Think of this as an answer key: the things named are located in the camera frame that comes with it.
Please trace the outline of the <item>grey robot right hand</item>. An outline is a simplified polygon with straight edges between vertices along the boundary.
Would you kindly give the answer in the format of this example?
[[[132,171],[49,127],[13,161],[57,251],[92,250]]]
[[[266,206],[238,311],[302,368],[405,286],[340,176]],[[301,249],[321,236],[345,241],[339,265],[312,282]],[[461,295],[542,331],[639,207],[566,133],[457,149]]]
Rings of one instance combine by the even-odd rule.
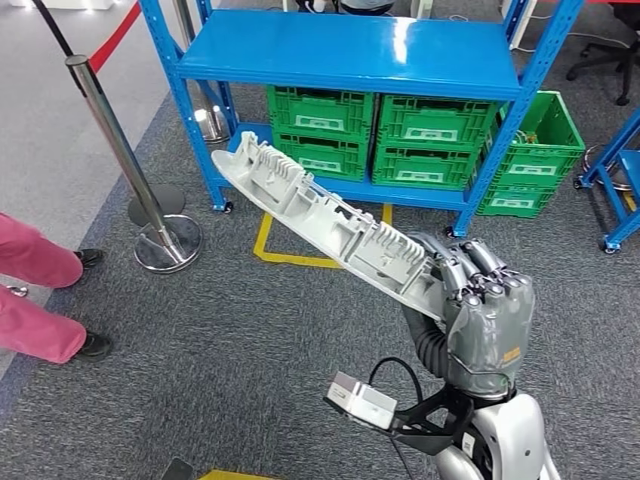
[[[479,398],[509,397],[527,353],[535,304],[531,277],[512,269],[485,241],[446,246],[423,232],[411,238],[435,262],[442,282],[442,321],[402,312],[418,359],[446,384]]]

